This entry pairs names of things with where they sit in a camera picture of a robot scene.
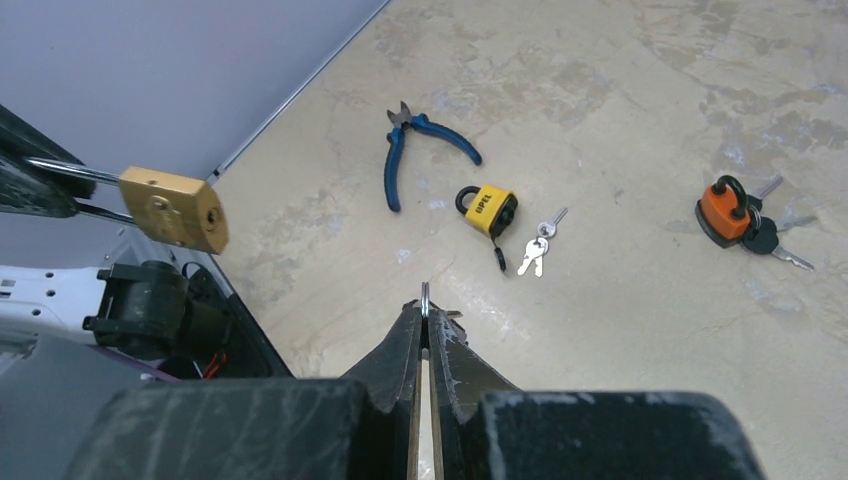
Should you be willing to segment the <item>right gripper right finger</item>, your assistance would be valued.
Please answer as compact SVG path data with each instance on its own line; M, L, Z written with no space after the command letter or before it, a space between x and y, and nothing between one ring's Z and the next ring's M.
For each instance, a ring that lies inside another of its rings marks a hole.
M688 391L528 391L427 317L440 479L761 479L739 421Z

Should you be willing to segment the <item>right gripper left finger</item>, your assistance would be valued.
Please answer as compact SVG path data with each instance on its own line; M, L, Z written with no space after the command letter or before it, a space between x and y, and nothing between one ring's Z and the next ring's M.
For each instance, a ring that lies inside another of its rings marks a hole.
M413 479L422 307L337 378L154 383L100 411L69 479Z

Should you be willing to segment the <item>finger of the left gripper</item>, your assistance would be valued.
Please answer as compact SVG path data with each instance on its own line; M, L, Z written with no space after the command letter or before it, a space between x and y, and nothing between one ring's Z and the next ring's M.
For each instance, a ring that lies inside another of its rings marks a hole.
M61 186L22 158L1 156L1 212L52 218L79 213L77 202Z
M1 105L1 153L13 159L32 157L84 166L80 159L4 105ZM24 163L23 169L40 180L64 189L75 198L91 199L96 190L96 184L91 180L50 172L28 163Z

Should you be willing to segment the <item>brass padlock long shackle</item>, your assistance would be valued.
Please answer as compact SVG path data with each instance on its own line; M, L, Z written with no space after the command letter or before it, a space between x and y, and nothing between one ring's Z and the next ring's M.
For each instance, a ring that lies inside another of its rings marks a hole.
M117 186L125 214L77 203L83 215L134 226L156 242L212 254L222 253L229 242L221 201L204 180L138 166L114 175L58 160L28 157L26 161L51 173Z

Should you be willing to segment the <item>yellow black padlock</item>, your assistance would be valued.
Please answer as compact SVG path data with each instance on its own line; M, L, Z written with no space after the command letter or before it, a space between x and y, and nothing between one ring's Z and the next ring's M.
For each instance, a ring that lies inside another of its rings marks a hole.
M516 215L519 201L514 192L489 184L466 186L458 191L454 205L469 225L489 238L499 269L505 272L506 257L497 239Z

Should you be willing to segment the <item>orange black padlock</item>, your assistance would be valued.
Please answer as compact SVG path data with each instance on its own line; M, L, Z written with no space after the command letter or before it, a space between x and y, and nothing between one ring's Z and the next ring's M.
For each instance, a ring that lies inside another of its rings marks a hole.
M775 176L759 190L748 193L736 177L722 175L696 201L695 218L706 236L722 249L740 245L754 255L771 255L814 271L812 263L780 245L779 234L811 224L817 218L805 216L778 223L763 214L764 199L783 181L782 176Z

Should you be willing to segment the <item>black key bunch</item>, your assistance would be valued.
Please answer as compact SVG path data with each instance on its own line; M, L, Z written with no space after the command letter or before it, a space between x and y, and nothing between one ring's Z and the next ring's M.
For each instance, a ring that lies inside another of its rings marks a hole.
M437 306L431 300L430 285L428 282L421 284L420 310L423 319L428 319L432 312L442 312L449 319L461 318L463 316L463 313L459 310L445 310Z

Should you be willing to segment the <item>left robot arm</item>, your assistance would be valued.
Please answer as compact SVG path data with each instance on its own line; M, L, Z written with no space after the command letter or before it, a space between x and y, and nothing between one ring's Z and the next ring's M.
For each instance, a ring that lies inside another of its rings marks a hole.
M99 184L118 176L86 166L69 151L1 107L1 212L71 219L90 215L131 222L124 214L88 201ZM109 267L32 268L1 264L1 328L21 334L52 335L94 345L85 328L102 308Z

